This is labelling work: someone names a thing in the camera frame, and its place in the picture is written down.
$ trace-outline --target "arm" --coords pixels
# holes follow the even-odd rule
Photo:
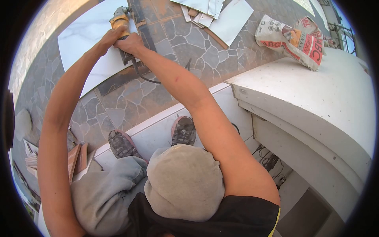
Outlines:
[[[76,220],[68,179],[67,129],[84,83],[99,58],[119,38],[123,27],[110,30],[56,84],[46,108],[38,153],[38,184],[44,219],[51,236],[83,236]]]
[[[255,196],[280,204],[271,175],[254,159],[200,79],[175,62],[145,48],[137,34],[117,41],[115,47],[139,58],[190,112],[201,142],[220,162],[225,196]]]

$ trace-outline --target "pants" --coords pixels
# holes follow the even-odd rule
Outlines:
[[[76,217],[95,236],[125,232],[128,207],[139,192],[162,217],[207,221],[225,188],[219,162],[188,145],[157,149],[149,165],[135,156],[120,158],[111,171],[87,173],[71,185]]]

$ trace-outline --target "adhesive bag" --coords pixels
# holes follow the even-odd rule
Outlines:
[[[317,71],[323,57],[323,35],[308,16],[300,18],[293,27],[264,15],[255,41],[274,51],[293,58],[312,71]]]

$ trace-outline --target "yellow trim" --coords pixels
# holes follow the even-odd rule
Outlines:
[[[268,235],[268,237],[272,237],[272,236],[273,236],[273,234],[274,234],[274,230],[275,230],[275,227],[276,227],[276,224],[277,224],[278,221],[279,221],[279,215],[280,215],[280,208],[279,208],[278,216],[276,217],[276,223],[275,223],[275,226],[274,226],[273,230],[271,231],[271,233]]]

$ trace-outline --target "shoe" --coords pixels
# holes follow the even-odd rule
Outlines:
[[[131,137],[121,130],[112,130],[108,135],[108,142],[117,159],[131,155],[142,158]]]
[[[177,118],[171,129],[171,145],[185,144],[193,146],[196,139],[196,129],[193,120],[187,116]]]

